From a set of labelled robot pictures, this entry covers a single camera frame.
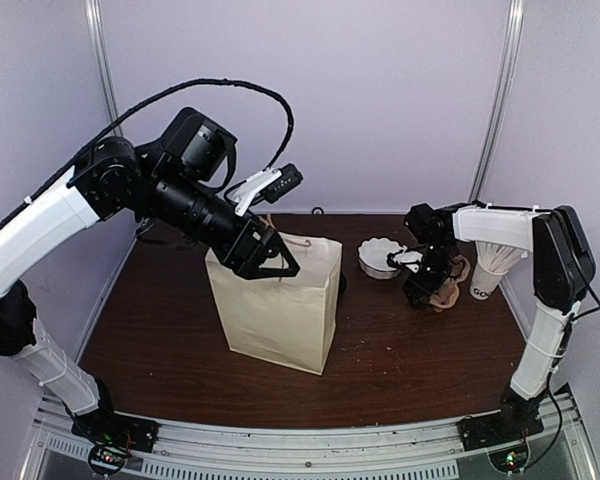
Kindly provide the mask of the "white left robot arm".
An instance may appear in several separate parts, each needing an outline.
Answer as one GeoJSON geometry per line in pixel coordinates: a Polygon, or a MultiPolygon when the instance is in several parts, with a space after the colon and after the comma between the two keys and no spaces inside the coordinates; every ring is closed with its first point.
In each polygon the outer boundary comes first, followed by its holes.
{"type": "Polygon", "coordinates": [[[77,163],[0,227],[0,356],[21,362],[103,444],[124,424],[106,387],[81,370],[46,332],[23,275],[76,234],[123,210],[159,220],[207,245],[246,280],[293,277],[299,265],[282,237],[252,213],[302,181],[293,165],[266,168],[236,187],[209,182],[220,166],[236,166],[235,137],[193,108],[182,109],[153,142],[119,136],[96,141],[77,163]]]}

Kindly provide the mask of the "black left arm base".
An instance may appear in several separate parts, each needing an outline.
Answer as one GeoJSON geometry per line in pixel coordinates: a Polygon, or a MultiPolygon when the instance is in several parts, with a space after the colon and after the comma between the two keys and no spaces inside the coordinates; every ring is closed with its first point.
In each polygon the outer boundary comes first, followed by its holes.
{"type": "Polygon", "coordinates": [[[94,444],[115,447],[125,453],[151,453],[157,439],[159,425],[153,420],[131,417],[97,409],[84,415],[75,415],[69,409],[74,435],[94,444]]]}

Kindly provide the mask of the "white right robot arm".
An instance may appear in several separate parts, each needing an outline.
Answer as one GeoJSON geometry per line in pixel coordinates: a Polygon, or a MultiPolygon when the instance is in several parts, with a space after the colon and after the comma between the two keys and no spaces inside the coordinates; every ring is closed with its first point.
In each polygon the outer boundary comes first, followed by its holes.
{"type": "Polygon", "coordinates": [[[492,430],[499,440],[515,440],[531,424],[531,413],[549,392],[549,377],[558,367],[572,333],[584,313],[581,303],[592,292],[596,264],[573,207],[554,209],[458,203],[438,209],[413,206],[405,226],[422,247],[403,292],[413,307],[426,305],[451,277],[458,243],[494,244],[529,253],[533,260],[536,313],[524,353],[492,430]]]}

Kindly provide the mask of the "brown cardboard cup carrier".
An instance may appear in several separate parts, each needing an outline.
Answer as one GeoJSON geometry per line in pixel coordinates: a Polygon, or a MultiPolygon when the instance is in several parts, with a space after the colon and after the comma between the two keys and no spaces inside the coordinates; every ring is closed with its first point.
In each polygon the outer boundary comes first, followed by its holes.
{"type": "Polygon", "coordinates": [[[460,296],[460,285],[467,280],[470,272],[471,263],[467,257],[461,254],[453,257],[450,276],[431,295],[429,306],[437,313],[453,308],[460,296]]]}

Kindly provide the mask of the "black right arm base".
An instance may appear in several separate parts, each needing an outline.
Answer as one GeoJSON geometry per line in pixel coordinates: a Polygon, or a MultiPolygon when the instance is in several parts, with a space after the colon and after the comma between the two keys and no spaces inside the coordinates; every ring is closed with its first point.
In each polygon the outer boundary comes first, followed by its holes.
{"type": "Polygon", "coordinates": [[[520,441],[524,436],[542,433],[544,425],[533,419],[523,426],[507,426],[499,413],[467,416],[456,424],[465,452],[520,441]]]}

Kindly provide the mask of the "brown paper bag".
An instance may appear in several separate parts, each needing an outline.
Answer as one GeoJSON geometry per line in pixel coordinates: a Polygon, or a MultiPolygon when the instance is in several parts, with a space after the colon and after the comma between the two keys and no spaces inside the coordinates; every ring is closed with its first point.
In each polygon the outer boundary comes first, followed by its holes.
{"type": "Polygon", "coordinates": [[[323,373],[336,329],[343,245],[282,233],[300,266],[294,277],[244,280],[205,255],[229,349],[315,375],[323,373]]]}

